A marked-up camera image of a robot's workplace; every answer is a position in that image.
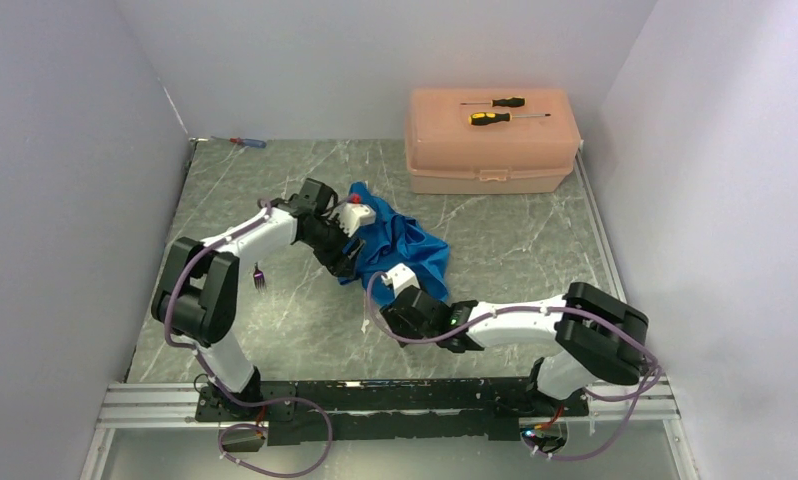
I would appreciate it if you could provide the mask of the blue cloth napkin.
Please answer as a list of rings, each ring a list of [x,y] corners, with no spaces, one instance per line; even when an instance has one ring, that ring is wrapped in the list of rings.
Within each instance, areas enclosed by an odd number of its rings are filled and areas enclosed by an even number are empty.
[[[377,272],[386,272],[402,263],[416,275],[421,289],[446,301],[449,297],[445,279],[449,245],[427,232],[417,219],[398,213],[387,201],[373,195],[365,183],[353,183],[349,193],[359,196],[360,203],[375,212],[375,220],[354,234],[363,242],[354,275],[340,277],[338,283],[346,285],[359,280],[367,286]]]

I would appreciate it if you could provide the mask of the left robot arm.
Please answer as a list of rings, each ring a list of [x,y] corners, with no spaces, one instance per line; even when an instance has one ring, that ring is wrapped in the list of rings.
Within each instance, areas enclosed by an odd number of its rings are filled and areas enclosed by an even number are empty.
[[[353,278],[365,245],[357,232],[375,218],[358,196],[340,198],[308,178],[289,198],[260,201],[254,216],[220,234],[172,242],[151,315],[162,323],[169,346],[194,355],[233,417],[250,419],[263,402],[260,371],[233,331],[241,280],[265,287],[261,263],[296,243],[308,246],[331,275]]]

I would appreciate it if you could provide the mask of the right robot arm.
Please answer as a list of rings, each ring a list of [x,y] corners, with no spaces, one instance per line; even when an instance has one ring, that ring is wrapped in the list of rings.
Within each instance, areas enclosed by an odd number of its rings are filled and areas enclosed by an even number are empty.
[[[512,344],[537,344],[546,356],[529,375],[526,401],[549,415],[596,381],[633,386],[646,364],[648,317],[585,282],[544,300],[451,305],[410,285],[377,311],[383,330],[401,346],[434,344],[452,353]]]

